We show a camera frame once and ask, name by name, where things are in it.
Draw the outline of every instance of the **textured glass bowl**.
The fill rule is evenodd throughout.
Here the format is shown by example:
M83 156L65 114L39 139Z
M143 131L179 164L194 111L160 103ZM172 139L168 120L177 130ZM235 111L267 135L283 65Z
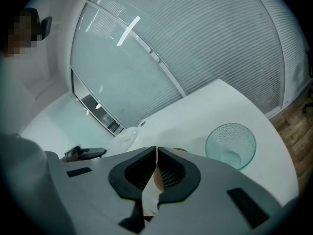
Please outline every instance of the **textured glass bowl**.
M251 162L255 150L253 133L237 123L228 123L216 128L205 143L208 158L224 162L238 170Z

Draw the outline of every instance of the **ceiling light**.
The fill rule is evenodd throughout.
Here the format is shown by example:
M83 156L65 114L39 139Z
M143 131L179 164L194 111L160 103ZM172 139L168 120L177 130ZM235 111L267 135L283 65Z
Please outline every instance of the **ceiling light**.
M136 18L131 22L131 24L127 27L127 29L124 31L123 35L121 36L121 39L118 41L116 46L121 46L124 42L125 38L127 37L128 33L130 33L131 29L136 25L136 23L140 20L139 16L136 16Z

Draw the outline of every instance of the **curved white desk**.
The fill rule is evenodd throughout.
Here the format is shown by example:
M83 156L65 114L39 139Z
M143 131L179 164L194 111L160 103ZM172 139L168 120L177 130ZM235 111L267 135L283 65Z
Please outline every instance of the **curved white desk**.
M242 124L253 132L257 142L256 154L242 173L267 189L282 206L298 195L295 169L277 131L251 101L221 80L143 122L129 151L156 145L183 148L204 157L206 138L215 128L226 123ZM143 192L144 205L156 211L159 194L151 179Z

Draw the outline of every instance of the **horizontal blind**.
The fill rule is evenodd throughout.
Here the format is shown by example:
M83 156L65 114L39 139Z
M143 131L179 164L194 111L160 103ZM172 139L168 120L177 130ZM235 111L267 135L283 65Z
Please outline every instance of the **horizontal blind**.
M91 0L126 24L190 94L220 78L263 113L280 106L284 64L274 25L259 0Z
M137 126L182 98L135 38L87 4L76 28L71 64L100 104L125 127Z
M283 0L261 0L276 26L283 49L286 84L284 103L296 99L309 81L308 61L305 50L309 49L295 15Z

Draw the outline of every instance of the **white wall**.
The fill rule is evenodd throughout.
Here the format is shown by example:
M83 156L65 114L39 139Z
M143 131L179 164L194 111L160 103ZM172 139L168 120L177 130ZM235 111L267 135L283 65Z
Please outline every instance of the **white wall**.
M114 138L91 114L86 114L71 92L41 111L21 136L36 142L43 150L55 152L60 158L76 145L108 148Z
M20 133L51 102L68 91L57 68L57 35L66 0L30 0L40 20L52 16L50 35L25 53L1 60L1 131Z

